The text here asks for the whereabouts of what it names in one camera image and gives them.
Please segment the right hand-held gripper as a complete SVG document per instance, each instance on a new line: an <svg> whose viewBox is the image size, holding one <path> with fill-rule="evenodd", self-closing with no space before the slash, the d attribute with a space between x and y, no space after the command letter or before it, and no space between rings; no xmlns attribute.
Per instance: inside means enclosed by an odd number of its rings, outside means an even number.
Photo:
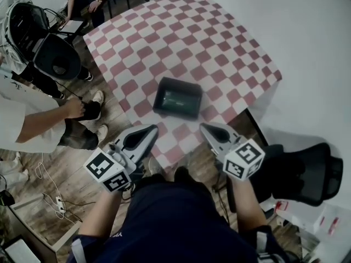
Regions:
<svg viewBox="0 0 351 263"><path fill-rule="evenodd" d="M231 178L246 180L261 167L265 158L263 149L253 139L237 136L231 126L201 123L200 132L211 149L219 151L217 160L223 163L223 172Z"/></svg>

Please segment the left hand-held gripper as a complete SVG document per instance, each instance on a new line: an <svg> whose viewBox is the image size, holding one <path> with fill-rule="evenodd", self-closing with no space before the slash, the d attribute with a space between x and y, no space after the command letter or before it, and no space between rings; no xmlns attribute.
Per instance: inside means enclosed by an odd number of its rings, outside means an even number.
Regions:
<svg viewBox="0 0 351 263"><path fill-rule="evenodd" d="M97 148L83 165L107 192L127 191L135 179L138 165L158 138L155 124L142 124L124 130L117 143Z"/></svg>

